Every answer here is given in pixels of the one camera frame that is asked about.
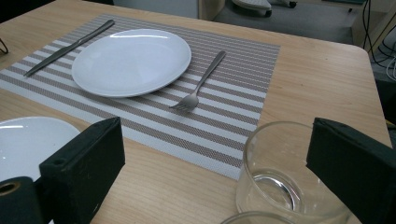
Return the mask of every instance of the knife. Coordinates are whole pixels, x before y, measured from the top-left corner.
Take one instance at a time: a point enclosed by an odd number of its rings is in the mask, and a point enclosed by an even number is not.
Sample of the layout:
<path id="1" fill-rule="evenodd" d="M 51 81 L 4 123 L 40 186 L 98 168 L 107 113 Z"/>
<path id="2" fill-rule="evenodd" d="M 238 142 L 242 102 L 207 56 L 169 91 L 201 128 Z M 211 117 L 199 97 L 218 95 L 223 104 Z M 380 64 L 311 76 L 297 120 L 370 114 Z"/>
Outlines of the knife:
<path id="1" fill-rule="evenodd" d="M 92 39 L 94 36 L 99 35 L 100 33 L 102 33 L 103 31 L 105 31 L 106 29 L 108 29 L 110 26 L 114 25 L 114 21 L 113 20 L 109 20 L 107 21 L 105 24 L 103 24 L 101 27 L 97 28 L 96 30 L 94 30 L 92 33 L 82 37 L 81 39 L 79 39 L 78 41 L 74 42 L 73 44 L 58 49 L 55 53 L 53 53 L 52 55 L 50 55 L 48 58 L 44 59 L 41 63 L 38 63 L 36 66 L 34 66 L 32 69 L 30 69 L 29 71 L 27 71 L 23 76 L 24 77 L 30 77 L 32 74 L 36 73 L 38 70 L 40 70 L 41 68 L 47 66 L 48 64 L 52 63 L 53 61 L 61 58 L 62 56 L 64 56 L 66 53 L 70 52 L 71 50 L 75 49 L 76 47 L 84 44 L 85 42 L 87 42 L 88 40 Z"/>

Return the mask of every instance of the clear glass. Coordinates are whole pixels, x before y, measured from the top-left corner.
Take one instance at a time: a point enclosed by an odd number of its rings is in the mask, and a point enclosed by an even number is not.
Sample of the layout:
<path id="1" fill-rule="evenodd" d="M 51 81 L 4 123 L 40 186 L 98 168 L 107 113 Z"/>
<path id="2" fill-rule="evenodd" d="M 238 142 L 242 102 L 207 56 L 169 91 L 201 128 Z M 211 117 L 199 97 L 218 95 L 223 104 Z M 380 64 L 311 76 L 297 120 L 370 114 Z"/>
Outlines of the clear glass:
<path id="1" fill-rule="evenodd" d="M 229 217 L 221 224 L 293 224 L 291 221 L 280 217 L 279 215 L 251 211 L 240 213 L 233 217 Z"/>
<path id="2" fill-rule="evenodd" d="M 312 128 L 279 121 L 247 140 L 236 189 L 239 212 L 278 214 L 296 224 L 347 223 L 350 211 L 306 168 Z"/>

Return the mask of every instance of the black block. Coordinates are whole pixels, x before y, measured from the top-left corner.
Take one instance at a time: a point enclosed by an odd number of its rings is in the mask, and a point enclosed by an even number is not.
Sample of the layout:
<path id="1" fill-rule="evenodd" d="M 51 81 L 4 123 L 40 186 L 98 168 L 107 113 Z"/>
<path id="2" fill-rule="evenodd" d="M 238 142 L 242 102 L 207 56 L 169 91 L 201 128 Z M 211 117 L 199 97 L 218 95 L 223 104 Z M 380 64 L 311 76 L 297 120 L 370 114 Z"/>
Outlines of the black block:
<path id="1" fill-rule="evenodd" d="M 54 222 L 90 223 L 124 164 L 120 118 L 93 124 L 43 161 L 40 181 Z"/>
<path id="2" fill-rule="evenodd" d="M 362 223 L 395 223 L 395 150 L 345 124 L 315 119 L 306 166 Z"/>
<path id="3" fill-rule="evenodd" d="M 20 176 L 0 182 L 0 223 L 44 223 L 32 178 Z"/>

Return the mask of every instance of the table surface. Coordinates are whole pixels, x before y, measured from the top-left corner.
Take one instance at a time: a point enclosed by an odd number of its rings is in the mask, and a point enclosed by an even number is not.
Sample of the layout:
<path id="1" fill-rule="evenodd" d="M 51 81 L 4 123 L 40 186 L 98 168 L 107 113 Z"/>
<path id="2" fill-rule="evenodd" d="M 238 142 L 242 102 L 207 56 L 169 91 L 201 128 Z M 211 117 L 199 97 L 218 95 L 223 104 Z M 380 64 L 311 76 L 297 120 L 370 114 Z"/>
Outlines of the table surface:
<path id="1" fill-rule="evenodd" d="M 259 125 L 314 117 L 350 125 L 390 146 L 367 52 L 355 46 L 282 35 L 80 0 L 57 0 L 0 24 L 10 53 L 0 69 L 103 14 L 187 27 L 281 46 Z M 63 119 L 81 131 L 89 123 L 0 90 L 0 120 Z M 124 139 L 126 165 L 92 223 L 220 223 L 237 213 L 236 181 Z M 359 223 L 356 218 L 350 222 Z"/>

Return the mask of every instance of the striped placemat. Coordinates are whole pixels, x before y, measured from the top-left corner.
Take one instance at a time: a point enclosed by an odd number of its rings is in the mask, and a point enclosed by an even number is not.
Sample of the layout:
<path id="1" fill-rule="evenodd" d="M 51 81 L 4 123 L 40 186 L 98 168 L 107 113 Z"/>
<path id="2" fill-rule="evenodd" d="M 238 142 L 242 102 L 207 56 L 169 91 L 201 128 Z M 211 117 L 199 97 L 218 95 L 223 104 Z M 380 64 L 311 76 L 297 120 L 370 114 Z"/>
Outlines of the striped placemat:
<path id="1" fill-rule="evenodd" d="M 110 19 L 116 22 L 110 29 L 34 76 L 22 76 Z M 190 45 L 191 64 L 177 81 L 122 99 L 93 95 L 77 86 L 71 68 L 84 48 L 101 37 L 142 28 L 165 30 Z M 169 109 L 195 88 L 220 50 L 227 55 L 201 88 L 198 107 L 190 114 Z M 275 45 L 105 14 L 0 71 L 0 87 L 89 123 L 121 117 L 125 137 L 237 179 L 243 146 L 257 127 L 278 52 Z"/>

